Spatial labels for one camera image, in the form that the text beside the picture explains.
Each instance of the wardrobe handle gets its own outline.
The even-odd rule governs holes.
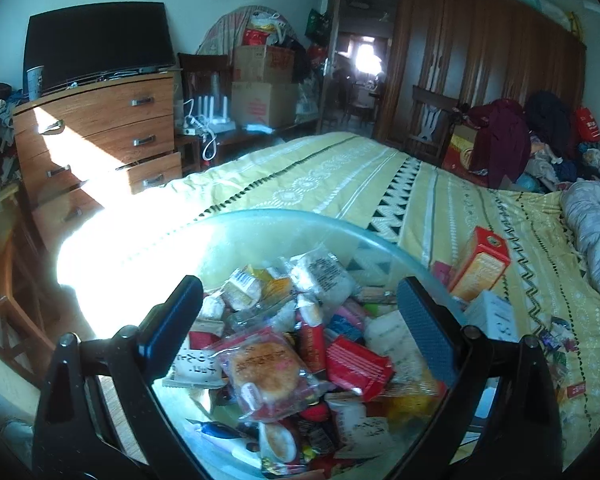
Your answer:
[[[61,134],[64,131],[64,121],[60,119],[53,124],[50,124],[46,128],[38,128],[38,133],[40,135],[57,135]]]
[[[68,164],[62,168],[58,168],[57,170],[49,170],[46,172],[46,177],[47,178],[51,178],[54,175],[57,175],[58,173],[62,173],[63,171],[70,171],[71,170],[71,166],[69,166]]]
[[[148,144],[149,142],[154,142],[155,135],[150,135],[145,137],[144,139],[134,139],[134,146],[142,146],[143,144]]]
[[[164,175],[161,173],[155,178],[148,178],[142,181],[142,187],[151,187],[160,184],[164,180]]]
[[[142,105],[147,105],[147,104],[153,103],[153,102],[154,102],[153,97],[143,97],[141,99],[133,99],[131,101],[131,105],[132,106],[142,106]]]
[[[64,217],[64,222],[70,222],[74,218],[78,218],[80,216],[82,216],[82,209],[77,207],[73,211],[71,211],[67,216]]]

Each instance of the drawer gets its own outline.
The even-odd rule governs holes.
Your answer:
[[[33,203],[42,203],[59,190],[120,166],[174,149],[171,116],[119,126],[89,137],[54,137],[51,150],[20,161],[22,179]]]
[[[172,115],[172,76],[71,95],[13,117],[18,158],[23,161],[53,151],[65,139]]]
[[[161,186],[181,177],[180,153],[170,153],[90,180],[81,189],[104,207],[109,207],[145,189]]]
[[[74,189],[32,211],[42,241],[51,254],[103,206],[81,189]]]

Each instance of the maroon jacket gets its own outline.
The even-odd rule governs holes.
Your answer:
[[[515,182],[525,171],[531,139],[522,106],[512,99],[471,108],[471,122],[480,127],[475,137],[471,171],[489,170],[489,187],[498,189],[507,175]]]

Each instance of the wardrobe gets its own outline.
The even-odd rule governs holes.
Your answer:
[[[438,163],[434,144],[445,139],[413,141],[426,108],[414,86],[471,106],[498,98],[524,105],[550,90],[577,108],[585,55],[573,34],[517,0],[398,0],[374,138]]]

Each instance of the television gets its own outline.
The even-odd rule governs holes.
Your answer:
[[[156,72],[174,65],[162,3],[111,2],[51,10],[29,18],[27,70],[44,66],[42,92],[123,73]]]

